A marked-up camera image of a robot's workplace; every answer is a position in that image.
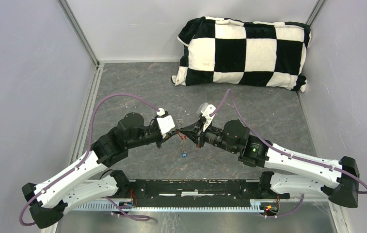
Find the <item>red tag key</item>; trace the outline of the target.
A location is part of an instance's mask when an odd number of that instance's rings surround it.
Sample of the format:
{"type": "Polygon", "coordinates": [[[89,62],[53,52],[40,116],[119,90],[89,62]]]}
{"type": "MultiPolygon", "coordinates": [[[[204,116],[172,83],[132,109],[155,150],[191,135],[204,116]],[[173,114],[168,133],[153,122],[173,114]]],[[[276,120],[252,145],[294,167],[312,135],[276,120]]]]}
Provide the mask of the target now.
{"type": "Polygon", "coordinates": [[[178,136],[181,138],[181,140],[186,140],[187,139],[187,136],[183,133],[181,133],[180,131],[177,132],[178,136]]]}

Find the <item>silver metal key holder plate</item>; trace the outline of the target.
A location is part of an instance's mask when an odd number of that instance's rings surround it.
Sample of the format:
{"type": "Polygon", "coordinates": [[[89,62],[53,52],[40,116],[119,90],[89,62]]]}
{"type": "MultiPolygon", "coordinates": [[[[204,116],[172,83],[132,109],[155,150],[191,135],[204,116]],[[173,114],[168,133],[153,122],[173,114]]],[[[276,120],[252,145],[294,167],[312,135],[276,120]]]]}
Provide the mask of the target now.
{"type": "MultiPolygon", "coordinates": [[[[182,119],[178,119],[178,129],[180,129],[183,126],[183,120],[182,119]]],[[[185,149],[185,145],[186,145],[186,140],[181,140],[180,142],[180,152],[182,153],[187,153],[187,150],[185,149]]]]}

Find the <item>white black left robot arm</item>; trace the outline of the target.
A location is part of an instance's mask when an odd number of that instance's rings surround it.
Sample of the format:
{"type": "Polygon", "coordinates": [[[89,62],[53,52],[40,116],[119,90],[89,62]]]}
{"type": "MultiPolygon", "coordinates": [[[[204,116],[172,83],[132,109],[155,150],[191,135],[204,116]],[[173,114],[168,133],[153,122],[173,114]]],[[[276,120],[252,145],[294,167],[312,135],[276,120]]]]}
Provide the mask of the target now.
{"type": "Polygon", "coordinates": [[[58,222],[75,206],[89,200],[116,195],[126,197],[130,185],[113,177],[90,184],[79,185],[93,175],[102,172],[128,156],[128,150],[155,143],[159,148],[171,136],[175,122],[165,113],[155,116],[149,125],[138,113],[128,113],[108,133],[102,135],[74,163],[52,178],[34,184],[27,183],[21,190],[27,201],[33,224],[40,229],[58,222]]]}

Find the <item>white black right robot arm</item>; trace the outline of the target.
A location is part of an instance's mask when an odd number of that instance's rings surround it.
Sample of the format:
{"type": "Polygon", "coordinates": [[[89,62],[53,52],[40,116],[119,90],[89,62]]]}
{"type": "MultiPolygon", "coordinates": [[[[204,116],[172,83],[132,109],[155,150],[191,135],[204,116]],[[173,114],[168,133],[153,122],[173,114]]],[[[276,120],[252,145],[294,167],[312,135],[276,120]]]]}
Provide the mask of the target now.
{"type": "Polygon", "coordinates": [[[360,176],[355,159],[344,156],[339,160],[322,159],[285,149],[268,140],[251,135],[239,120],[225,123],[222,129],[198,121],[178,130],[201,148],[205,143],[238,154],[238,160],[251,167],[284,170],[293,173],[292,181],[280,175],[258,184],[258,193],[270,198],[275,193],[319,193],[334,204],[358,207],[360,176]]]}

